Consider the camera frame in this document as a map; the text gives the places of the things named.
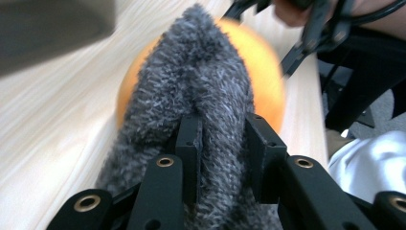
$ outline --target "brass screw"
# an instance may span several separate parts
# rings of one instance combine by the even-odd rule
[[[96,208],[101,203],[101,197],[98,195],[85,195],[75,203],[75,210],[80,213],[88,212]]]

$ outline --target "orange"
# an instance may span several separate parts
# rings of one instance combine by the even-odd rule
[[[254,92],[255,113],[263,117],[277,132],[281,130],[285,97],[280,60],[268,42],[250,28],[231,19],[215,21],[236,47],[248,71]],[[137,75],[159,38],[149,43],[129,67],[119,91],[117,125],[124,121]]]

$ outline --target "screw hole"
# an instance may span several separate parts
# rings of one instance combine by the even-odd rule
[[[358,226],[351,222],[344,222],[343,227],[346,230],[359,230]]]
[[[398,196],[392,196],[390,201],[397,210],[406,213],[406,199]]]
[[[159,167],[169,167],[171,165],[173,165],[173,159],[172,158],[168,158],[168,157],[164,157],[161,159],[158,159],[158,161],[156,162],[156,164]]]
[[[302,168],[312,168],[313,167],[313,163],[311,163],[310,161],[303,159],[303,158],[298,158],[295,160],[296,165],[302,167]]]
[[[75,203],[74,209],[77,212],[84,213],[96,208],[101,202],[98,195],[86,195],[78,199]]]
[[[151,219],[146,223],[146,230],[156,230],[161,227],[161,222],[157,219]]]

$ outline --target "white cloth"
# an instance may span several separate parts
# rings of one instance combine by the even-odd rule
[[[382,191],[406,194],[406,133],[354,140],[331,157],[328,167],[345,192],[369,203]]]

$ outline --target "light wood surface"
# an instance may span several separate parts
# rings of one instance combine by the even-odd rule
[[[0,78],[0,229],[45,229],[67,198],[92,188],[116,136],[115,104],[138,52],[196,1],[118,0],[110,37]],[[221,16],[231,1],[200,2]],[[283,57],[301,30],[286,29],[272,9],[244,24]],[[290,154],[326,165],[316,58],[286,81],[281,137]]]

